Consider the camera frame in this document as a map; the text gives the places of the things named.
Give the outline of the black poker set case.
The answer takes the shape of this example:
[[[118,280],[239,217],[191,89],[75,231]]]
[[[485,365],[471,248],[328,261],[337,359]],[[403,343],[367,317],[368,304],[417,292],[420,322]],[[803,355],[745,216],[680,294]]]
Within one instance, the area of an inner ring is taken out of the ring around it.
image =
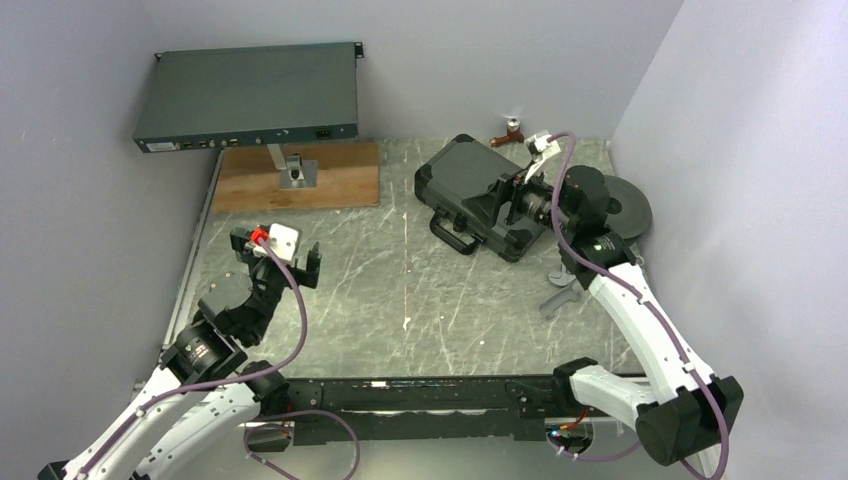
[[[480,195],[501,175],[526,170],[467,134],[451,139],[414,175],[416,198],[433,211],[430,232],[461,255],[485,245],[500,258],[515,263],[534,242],[504,242],[493,233],[493,222],[480,222],[462,205]]]

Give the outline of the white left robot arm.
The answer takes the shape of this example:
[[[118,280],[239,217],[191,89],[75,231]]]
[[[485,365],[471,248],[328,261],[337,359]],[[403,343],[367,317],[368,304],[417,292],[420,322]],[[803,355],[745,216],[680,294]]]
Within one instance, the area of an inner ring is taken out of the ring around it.
[[[298,264],[300,237],[279,223],[233,229],[231,248],[246,271],[212,281],[127,408],[80,454],[48,463],[38,478],[166,479],[216,435],[256,416],[279,417],[288,402],[280,371],[308,332],[302,291],[316,288],[321,269],[318,245]],[[294,294],[301,320],[294,351],[276,365],[249,360],[285,291]]]

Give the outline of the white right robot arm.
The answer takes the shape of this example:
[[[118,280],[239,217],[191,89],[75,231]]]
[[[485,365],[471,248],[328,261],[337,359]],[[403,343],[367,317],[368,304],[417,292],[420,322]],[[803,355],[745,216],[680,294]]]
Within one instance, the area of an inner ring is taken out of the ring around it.
[[[639,385],[588,358],[565,363],[553,374],[555,409],[608,414],[632,429],[661,465],[715,451],[712,475],[721,478],[744,393],[735,378],[715,374],[652,293],[631,247],[651,221],[645,195],[621,178],[575,166],[554,185],[528,171],[504,175],[463,198],[461,206],[485,238],[497,226],[524,221],[550,228],[566,272],[610,315],[643,368],[647,382]]]

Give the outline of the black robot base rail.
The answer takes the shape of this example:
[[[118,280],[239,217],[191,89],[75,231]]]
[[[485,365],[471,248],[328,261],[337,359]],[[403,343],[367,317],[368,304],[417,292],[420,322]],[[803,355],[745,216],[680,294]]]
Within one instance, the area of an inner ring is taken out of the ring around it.
[[[554,390],[552,375],[256,380],[255,421],[289,424],[289,443],[508,437],[591,444],[604,415]]]

